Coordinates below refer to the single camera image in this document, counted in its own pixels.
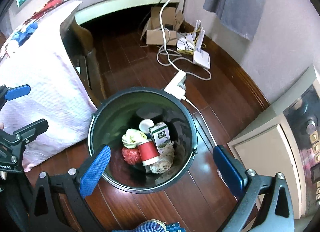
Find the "blue patterned paper cup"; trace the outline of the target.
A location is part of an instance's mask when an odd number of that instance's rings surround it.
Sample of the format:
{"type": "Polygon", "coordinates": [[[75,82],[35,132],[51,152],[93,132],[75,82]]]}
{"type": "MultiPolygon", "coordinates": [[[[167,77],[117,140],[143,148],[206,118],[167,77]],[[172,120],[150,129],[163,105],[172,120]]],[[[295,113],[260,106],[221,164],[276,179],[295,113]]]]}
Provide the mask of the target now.
{"type": "Polygon", "coordinates": [[[149,134],[149,128],[153,127],[155,124],[151,119],[144,119],[139,124],[139,130],[144,134],[149,134]]]}

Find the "green white carton box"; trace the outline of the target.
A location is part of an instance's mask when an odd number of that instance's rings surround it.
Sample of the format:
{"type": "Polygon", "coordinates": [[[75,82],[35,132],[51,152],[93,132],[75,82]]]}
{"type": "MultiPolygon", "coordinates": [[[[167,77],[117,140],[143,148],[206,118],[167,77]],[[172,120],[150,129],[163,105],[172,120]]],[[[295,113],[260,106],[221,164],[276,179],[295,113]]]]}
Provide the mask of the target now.
{"type": "Polygon", "coordinates": [[[165,147],[171,143],[169,128],[166,123],[159,122],[149,128],[151,140],[155,144],[157,151],[162,154],[165,147]]]}

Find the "white router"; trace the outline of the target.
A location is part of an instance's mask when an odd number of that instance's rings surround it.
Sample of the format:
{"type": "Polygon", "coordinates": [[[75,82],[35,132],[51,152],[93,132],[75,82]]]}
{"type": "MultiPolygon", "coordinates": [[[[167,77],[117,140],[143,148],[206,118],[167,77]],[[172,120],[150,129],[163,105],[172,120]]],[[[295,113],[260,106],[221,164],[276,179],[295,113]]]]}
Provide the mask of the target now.
{"type": "Polygon", "coordinates": [[[201,25],[200,20],[196,20],[193,32],[177,33],[176,48],[180,54],[188,54],[193,56],[193,64],[210,69],[210,55],[204,51],[204,36],[205,30],[201,25]]]}

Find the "white power strip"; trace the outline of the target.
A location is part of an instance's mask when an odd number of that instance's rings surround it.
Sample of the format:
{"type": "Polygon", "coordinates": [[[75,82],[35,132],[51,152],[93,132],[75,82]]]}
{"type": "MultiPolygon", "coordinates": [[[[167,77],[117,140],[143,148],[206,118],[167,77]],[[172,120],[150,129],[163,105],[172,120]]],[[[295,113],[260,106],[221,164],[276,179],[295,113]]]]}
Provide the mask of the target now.
{"type": "Polygon", "coordinates": [[[184,81],[186,79],[186,72],[183,70],[179,70],[177,74],[173,77],[173,79],[167,84],[164,88],[164,91],[178,100],[186,100],[185,94],[185,84],[184,81]]]}

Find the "beige safe cabinet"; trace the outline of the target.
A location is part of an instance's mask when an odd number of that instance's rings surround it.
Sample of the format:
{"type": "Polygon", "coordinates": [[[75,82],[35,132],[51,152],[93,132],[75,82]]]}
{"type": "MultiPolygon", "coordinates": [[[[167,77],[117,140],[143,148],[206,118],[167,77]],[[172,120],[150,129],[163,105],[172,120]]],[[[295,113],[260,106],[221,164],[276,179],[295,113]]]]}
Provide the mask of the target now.
{"type": "Polygon", "coordinates": [[[310,65],[287,92],[233,138],[228,147],[245,168],[281,172],[287,181],[295,230],[319,211],[319,72],[310,65]]]}

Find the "red paper cup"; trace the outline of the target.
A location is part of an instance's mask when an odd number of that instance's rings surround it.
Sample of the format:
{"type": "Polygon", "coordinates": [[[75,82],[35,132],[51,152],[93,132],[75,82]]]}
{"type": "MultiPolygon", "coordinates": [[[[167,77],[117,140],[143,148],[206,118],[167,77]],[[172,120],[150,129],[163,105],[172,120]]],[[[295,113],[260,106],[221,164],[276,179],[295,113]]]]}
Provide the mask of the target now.
{"type": "Polygon", "coordinates": [[[138,150],[143,166],[150,166],[159,161],[159,152],[151,139],[139,143],[138,150]]]}

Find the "dark green trash bin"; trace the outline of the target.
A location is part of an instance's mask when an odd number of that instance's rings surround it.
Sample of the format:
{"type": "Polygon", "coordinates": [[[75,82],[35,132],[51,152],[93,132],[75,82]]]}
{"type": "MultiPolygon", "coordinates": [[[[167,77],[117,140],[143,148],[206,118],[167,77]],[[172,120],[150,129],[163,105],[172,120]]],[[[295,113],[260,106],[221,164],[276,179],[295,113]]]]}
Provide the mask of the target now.
{"type": "Polygon", "coordinates": [[[188,170],[197,152],[195,123],[173,95],[135,87],[109,97],[93,114],[88,150],[102,146],[111,158],[102,177],[135,194],[168,188],[188,170]]]}

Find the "white tissue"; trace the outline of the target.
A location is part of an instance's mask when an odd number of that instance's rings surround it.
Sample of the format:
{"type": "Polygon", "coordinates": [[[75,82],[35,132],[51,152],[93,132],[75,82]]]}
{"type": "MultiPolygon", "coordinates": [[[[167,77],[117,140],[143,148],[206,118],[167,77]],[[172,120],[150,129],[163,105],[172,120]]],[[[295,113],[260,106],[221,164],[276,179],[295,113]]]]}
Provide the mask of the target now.
{"type": "Polygon", "coordinates": [[[126,148],[135,148],[138,144],[148,140],[148,138],[143,132],[130,128],[122,136],[121,140],[126,148]]]}

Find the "red mesh ball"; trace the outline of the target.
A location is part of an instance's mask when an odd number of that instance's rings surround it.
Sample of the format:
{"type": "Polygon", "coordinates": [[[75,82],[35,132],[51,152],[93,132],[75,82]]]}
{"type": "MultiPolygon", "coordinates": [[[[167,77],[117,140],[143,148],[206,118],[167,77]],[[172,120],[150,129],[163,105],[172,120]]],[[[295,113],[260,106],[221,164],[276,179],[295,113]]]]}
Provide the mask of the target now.
{"type": "Polygon", "coordinates": [[[121,149],[121,154],[125,162],[129,165],[140,164],[142,162],[139,149],[136,148],[126,148],[121,149]]]}

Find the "blue sock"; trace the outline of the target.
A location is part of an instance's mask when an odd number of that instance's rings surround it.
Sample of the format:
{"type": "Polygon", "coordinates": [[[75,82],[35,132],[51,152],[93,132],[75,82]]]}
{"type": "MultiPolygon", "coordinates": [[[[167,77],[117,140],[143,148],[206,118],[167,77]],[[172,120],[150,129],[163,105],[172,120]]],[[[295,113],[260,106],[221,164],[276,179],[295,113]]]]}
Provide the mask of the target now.
{"type": "Polygon", "coordinates": [[[31,37],[31,35],[36,31],[37,28],[37,23],[31,23],[28,25],[24,32],[17,31],[11,39],[17,41],[18,46],[20,47],[31,37]]]}

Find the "beige stocking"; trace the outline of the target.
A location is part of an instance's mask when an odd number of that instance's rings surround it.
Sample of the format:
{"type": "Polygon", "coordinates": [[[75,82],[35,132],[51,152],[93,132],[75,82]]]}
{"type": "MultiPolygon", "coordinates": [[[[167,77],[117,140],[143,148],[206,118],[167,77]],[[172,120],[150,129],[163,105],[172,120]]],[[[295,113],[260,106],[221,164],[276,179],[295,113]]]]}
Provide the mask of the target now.
{"type": "Polygon", "coordinates": [[[167,172],[173,164],[175,158],[174,142],[167,142],[159,148],[159,161],[152,164],[149,169],[153,174],[162,174],[167,172]]]}

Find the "cardboard box on floor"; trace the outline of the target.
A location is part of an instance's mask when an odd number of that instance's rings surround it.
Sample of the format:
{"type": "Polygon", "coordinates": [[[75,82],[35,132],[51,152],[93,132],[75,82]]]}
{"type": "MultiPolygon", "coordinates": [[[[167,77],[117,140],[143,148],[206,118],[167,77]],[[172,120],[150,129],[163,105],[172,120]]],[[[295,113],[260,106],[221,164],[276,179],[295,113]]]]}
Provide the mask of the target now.
{"type": "Polygon", "coordinates": [[[151,17],[146,23],[142,37],[146,38],[147,45],[163,45],[163,32],[166,45],[176,46],[177,32],[184,21],[183,13],[176,11],[174,7],[165,7],[160,15],[161,7],[151,9],[151,17]]]}

